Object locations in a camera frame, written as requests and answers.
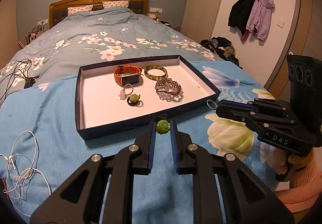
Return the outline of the pink sleeve forearm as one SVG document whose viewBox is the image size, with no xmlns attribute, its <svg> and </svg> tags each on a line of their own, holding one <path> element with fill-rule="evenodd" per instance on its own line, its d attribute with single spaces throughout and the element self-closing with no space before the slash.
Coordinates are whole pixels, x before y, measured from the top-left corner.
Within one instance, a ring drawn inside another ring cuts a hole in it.
<svg viewBox="0 0 322 224">
<path fill-rule="evenodd" d="M 316 162 L 314 150 L 304 158 L 291 155 L 288 158 L 284 151 L 275 149 L 271 167 L 284 174 L 286 162 L 295 166 L 295 171 L 289 180 L 289 189 L 276 191 L 275 195 L 293 213 L 303 212 L 312 208 L 321 194 L 321 169 Z"/>
</svg>

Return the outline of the right hand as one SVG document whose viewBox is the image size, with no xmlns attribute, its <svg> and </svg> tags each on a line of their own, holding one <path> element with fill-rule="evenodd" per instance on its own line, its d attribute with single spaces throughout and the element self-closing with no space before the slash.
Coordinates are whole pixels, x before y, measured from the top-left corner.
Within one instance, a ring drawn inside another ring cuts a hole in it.
<svg viewBox="0 0 322 224">
<path fill-rule="evenodd" d="M 312 149 L 308 156 L 289 155 L 287 152 L 273 147 L 268 155 L 267 164 L 275 170 L 278 182 L 287 182 L 292 175 L 307 167 L 314 157 Z"/>
</svg>

